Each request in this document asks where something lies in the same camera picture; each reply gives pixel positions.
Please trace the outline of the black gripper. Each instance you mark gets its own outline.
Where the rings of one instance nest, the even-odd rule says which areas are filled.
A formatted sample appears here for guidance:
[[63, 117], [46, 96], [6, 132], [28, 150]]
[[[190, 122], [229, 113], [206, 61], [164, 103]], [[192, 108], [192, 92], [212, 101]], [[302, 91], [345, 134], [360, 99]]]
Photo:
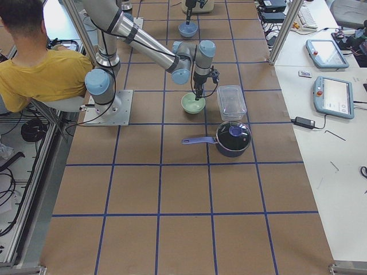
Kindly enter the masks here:
[[187, 7], [186, 11], [186, 25], [190, 24], [191, 16], [192, 16], [192, 10], [199, 4], [200, 9], [202, 9], [206, 5], [206, 0], [186, 0], [185, 6]]
[[194, 89], [195, 89], [195, 100], [200, 100], [203, 94], [203, 86], [208, 78], [211, 78], [214, 84], [219, 82], [220, 72], [212, 65], [209, 68], [200, 68], [199, 66], [194, 67]]

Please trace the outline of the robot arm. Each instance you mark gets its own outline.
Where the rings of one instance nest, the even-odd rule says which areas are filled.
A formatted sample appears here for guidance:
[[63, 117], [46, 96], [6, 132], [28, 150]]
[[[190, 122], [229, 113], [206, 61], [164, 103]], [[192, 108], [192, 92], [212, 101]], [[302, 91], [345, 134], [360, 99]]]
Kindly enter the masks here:
[[214, 42], [203, 40], [193, 44], [175, 41], [172, 50], [169, 50], [130, 20], [116, 1], [83, 1], [83, 6], [99, 32], [95, 57], [100, 68], [114, 70], [120, 65], [116, 42], [121, 39], [170, 73], [176, 84], [191, 81], [196, 101], [206, 97], [204, 86], [208, 78], [218, 87], [220, 73], [212, 65], [216, 53]]

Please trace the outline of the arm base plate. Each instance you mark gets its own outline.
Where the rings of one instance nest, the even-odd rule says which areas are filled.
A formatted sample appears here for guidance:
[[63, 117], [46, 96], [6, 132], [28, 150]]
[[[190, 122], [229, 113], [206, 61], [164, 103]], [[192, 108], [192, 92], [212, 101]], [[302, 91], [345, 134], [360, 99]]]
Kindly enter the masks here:
[[127, 14], [126, 17], [132, 21], [133, 23], [135, 23], [136, 25], [138, 25], [139, 28], [143, 28], [143, 23], [144, 23], [144, 18], [142, 17], [132, 17], [131, 14]]
[[107, 105], [96, 104], [92, 96], [89, 97], [84, 116], [84, 125], [87, 127], [109, 127], [109, 126], [128, 126], [134, 91], [130, 89], [119, 90], [116, 93], [114, 102]]

